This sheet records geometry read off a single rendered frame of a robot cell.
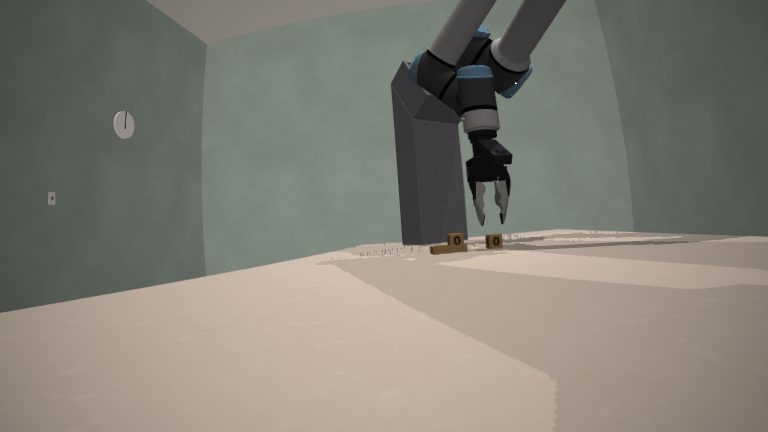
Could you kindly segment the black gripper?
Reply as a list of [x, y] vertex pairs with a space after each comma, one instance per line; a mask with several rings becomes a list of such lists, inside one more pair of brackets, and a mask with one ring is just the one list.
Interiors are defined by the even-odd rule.
[[[478, 220], [481, 226], [484, 225], [484, 201], [483, 195], [486, 186], [482, 182], [494, 182], [495, 203], [500, 207], [501, 224], [504, 224], [510, 195], [511, 180], [507, 171], [507, 166], [493, 165], [479, 150], [478, 140], [493, 139], [497, 137], [497, 131], [494, 129], [480, 129], [468, 133], [468, 139], [473, 148], [473, 157], [466, 161], [467, 181], [469, 178], [469, 187], [473, 194], [473, 204], [476, 209]], [[475, 157], [475, 158], [474, 158]], [[470, 173], [469, 173], [469, 169]], [[482, 179], [482, 180], [481, 180]], [[497, 180], [499, 182], [497, 182]]]

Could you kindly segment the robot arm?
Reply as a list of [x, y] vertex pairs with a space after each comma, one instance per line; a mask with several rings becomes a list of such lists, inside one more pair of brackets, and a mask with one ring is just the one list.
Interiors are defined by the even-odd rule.
[[481, 24], [496, 1], [459, 0], [409, 69], [413, 82], [453, 109], [466, 134], [500, 129], [495, 92], [509, 99], [521, 88], [532, 73], [530, 54], [566, 2], [522, 0], [502, 39], [493, 41]]

